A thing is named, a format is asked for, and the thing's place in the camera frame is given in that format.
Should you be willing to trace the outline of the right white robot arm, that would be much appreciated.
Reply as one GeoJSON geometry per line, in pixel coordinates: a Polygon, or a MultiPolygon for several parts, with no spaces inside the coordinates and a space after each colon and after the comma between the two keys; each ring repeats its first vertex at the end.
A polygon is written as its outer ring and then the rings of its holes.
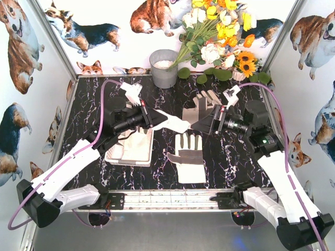
{"type": "Polygon", "coordinates": [[[249,100],[242,116],[234,113],[233,106],[240,90],[236,85],[224,91],[228,103],[215,104],[209,111],[201,113],[191,128],[206,134],[232,131],[244,136],[244,142],[270,179],[280,202],[271,199],[251,182],[238,185],[242,201],[273,225],[287,250],[314,243],[319,244],[320,250],[327,250],[324,238],[334,226],[332,216],[321,213],[305,193],[289,166],[287,141],[282,142],[267,125],[269,114],[265,104],[249,100]]]}

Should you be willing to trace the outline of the white glove green trim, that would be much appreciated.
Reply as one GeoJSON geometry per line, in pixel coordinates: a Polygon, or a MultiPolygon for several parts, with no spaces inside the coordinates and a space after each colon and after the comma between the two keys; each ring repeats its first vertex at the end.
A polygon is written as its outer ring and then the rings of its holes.
{"type": "Polygon", "coordinates": [[[167,158],[176,165],[179,183],[201,184],[206,182],[203,143],[200,135],[177,134],[175,153],[168,152],[167,158]]]}

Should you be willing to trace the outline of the white grey work glove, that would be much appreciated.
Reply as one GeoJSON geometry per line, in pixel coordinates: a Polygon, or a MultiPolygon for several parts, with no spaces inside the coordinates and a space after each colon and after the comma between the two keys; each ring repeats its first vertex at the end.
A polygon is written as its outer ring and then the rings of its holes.
{"type": "Polygon", "coordinates": [[[118,142],[111,148],[110,159],[121,161],[147,162],[151,154],[153,131],[137,128],[127,130],[118,137],[118,142]]]}

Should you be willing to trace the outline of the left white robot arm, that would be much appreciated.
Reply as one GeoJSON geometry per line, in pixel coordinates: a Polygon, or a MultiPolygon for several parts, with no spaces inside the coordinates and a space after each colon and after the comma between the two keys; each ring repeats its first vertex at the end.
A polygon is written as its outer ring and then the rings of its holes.
{"type": "Polygon", "coordinates": [[[141,85],[121,84],[126,97],[105,101],[102,84],[100,118],[87,130],[75,146],[45,173],[32,181],[22,180],[17,185],[23,209],[39,228],[54,222],[63,212],[82,207],[102,208],[108,200],[108,191],[99,184],[64,191],[64,186],[90,163],[98,160],[119,141],[119,136],[138,127],[153,129],[167,122],[168,116],[150,108],[139,98],[141,85]]]}

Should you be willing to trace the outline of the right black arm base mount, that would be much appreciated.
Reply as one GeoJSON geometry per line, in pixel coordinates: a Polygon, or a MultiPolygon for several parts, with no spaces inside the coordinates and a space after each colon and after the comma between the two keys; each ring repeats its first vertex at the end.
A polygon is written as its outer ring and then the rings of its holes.
{"type": "Polygon", "coordinates": [[[251,180],[242,182],[235,185],[232,191],[217,192],[214,196],[210,197],[209,200],[216,202],[218,209],[221,210],[243,209],[248,206],[244,202],[243,192],[253,187],[260,188],[251,180]]]}

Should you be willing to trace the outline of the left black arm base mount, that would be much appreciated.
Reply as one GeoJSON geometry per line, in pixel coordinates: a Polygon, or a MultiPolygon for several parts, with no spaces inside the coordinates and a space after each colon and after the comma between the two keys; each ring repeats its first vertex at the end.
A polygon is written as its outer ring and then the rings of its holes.
{"type": "Polygon", "coordinates": [[[80,210],[123,210],[125,203],[125,194],[119,192],[109,192],[103,186],[96,186],[100,196],[93,205],[79,207],[80,210]]]}

